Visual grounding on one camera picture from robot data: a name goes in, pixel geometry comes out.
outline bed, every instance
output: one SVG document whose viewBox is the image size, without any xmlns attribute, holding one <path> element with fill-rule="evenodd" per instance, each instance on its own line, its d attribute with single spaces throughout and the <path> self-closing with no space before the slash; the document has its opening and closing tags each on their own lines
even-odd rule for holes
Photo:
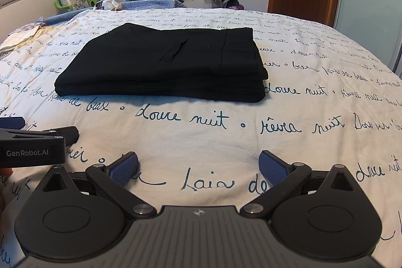
<svg viewBox="0 0 402 268">
<path fill-rule="evenodd" d="M 269 73 L 266 97 L 249 104 L 58 96 L 54 81 L 83 46 L 126 22 L 156 29 L 253 28 Z M 344 164 L 383 223 L 373 256 L 385 267 L 402 266 L 402 81 L 328 26 L 224 9 L 87 10 L 0 60 L 0 115 L 23 116 L 27 130 L 77 126 L 80 139 L 66 150 L 69 171 L 135 151 L 140 173 L 127 188 L 157 209 L 164 204 L 240 209 L 269 188 L 258 167 L 265 149 L 313 170 Z M 1 177 L 6 207 L 0 268 L 23 258 L 14 219 L 48 169 L 19 168 Z"/>
</svg>

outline folded black pants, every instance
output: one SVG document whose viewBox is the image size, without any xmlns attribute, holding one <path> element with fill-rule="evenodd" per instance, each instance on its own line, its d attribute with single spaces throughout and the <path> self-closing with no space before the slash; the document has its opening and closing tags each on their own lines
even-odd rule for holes
<svg viewBox="0 0 402 268">
<path fill-rule="evenodd" d="M 89 41 L 55 90 L 258 102 L 265 79 L 251 28 L 155 30 L 126 23 Z"/>
</svg>

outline green plastic chair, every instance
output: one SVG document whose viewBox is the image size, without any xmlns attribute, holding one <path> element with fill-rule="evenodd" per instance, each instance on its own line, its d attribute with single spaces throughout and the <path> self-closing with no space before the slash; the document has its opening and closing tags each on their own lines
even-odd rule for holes
<svg viewBox="0 0 402 268">
<path fill-rule="evenodd" d="M 94 7 L 99 0 L 86 0 L 88 2 L 88 7 Z M 64 11 L 67 10 L 67 12 L 73 11 L 73 5 L 65 5 L 63 6 L 60 0 L 56 0 L 56 7 L 58 10 Z"/>
</svg>

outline ribbed gray panel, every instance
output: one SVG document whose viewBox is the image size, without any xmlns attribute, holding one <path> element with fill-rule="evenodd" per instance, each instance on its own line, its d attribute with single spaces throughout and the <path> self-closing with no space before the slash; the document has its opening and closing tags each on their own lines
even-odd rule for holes
<svg viewBox="0 0 402 268">
<path fill-rule="evenodd" d="M 241 217 L 236 208 L 164 207 L 134 222 L 123 240 L 96 258 L 49 263 L 28 257 L 18 268 L 379 268 L 372 258 L 323 263 L 291 252 L 266 222 Z"/>
</svg>

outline blue blanket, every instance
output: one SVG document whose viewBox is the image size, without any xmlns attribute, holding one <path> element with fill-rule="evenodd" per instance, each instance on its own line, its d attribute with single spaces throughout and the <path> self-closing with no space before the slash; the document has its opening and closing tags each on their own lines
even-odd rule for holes
<svg viewBox="0 0 402 268">
<path fill-rule="evenodd" d="M 133 1 L 121 3 L 122 10 L 127 11 L 137 11 L 137 10 L 149 10 L 154 9 L 165 9 L 165 8 L 184 8 L 185 6 L 178 0 L 143 0 L 143 1 Z M 38 20 L 37 22 L 44 22 L 48 26 L 59 24 L 61 22 L 66 22 L 71 20 L 77 14 L 89 10 L 88 8 L 82 10 L 71 11 L 63 14 L 58 14 L 51 16 L 45 20 Z"/>
</svg>

